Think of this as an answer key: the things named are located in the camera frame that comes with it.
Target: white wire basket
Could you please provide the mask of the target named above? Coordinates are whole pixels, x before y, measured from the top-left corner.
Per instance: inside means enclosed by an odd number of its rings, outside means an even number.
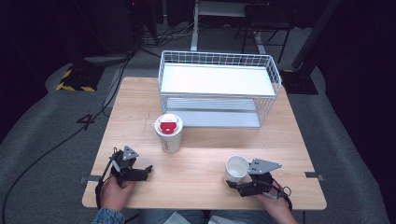
[[[260,128],[281,88],[269,55],[163,51],[164,114],[185,127]]]

